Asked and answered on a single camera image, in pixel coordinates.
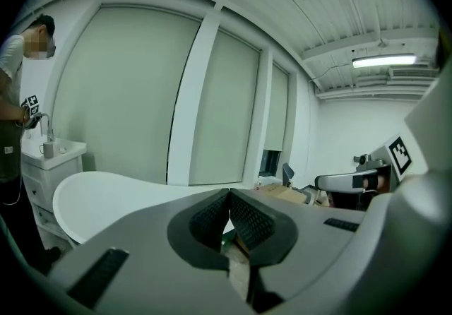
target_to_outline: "ceiling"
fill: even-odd
[[[53,0],[29,0],[39,8]],[[417,100],[437,72],[432,62],[439,19],[427,0],[211,0],[244,16],[276,40],[312,78],[324,99]],[[388,67],[353,69],[353,58],[414,53],[416,75]]]

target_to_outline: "sink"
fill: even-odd
[[[46,136],[38,136],[37,138],[31,139],[23,138],[22,160],[43,170],[50,170],[86,153],[86,143],[55,138],[55,156],[53,158],[44,158],[40,152],[40,145],[44,142],[47,142]]]

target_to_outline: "faucet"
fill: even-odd
[[[46,113],[42,113],[42,116],[47,118],[47,142],[54,142],[55,136],[54,136],[54,130],[52,128],[52,120],[50,119],[49,115]]]

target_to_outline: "curved white table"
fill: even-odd
[[[53,207],[56,221],[63,231],[82,244],[136,210],[217,188],[168,186],[119,174],[82,172],[58,185]],[[229,221],[224,232],[232,228]]]

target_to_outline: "roller blind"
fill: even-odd
[[[266,142],[264,145],[266,150],[283,151],[288,85],[289,76],[276,65],[273,65],[270,111],[268,113]]]
[[[258,58],[243,42],[217,33],[196,120],[190,184],[242,180]]]
[[[88,144],[85,171],[165,183],[182,71],[199,23],[144,8],[101,8],[64,69],[55,134]]]

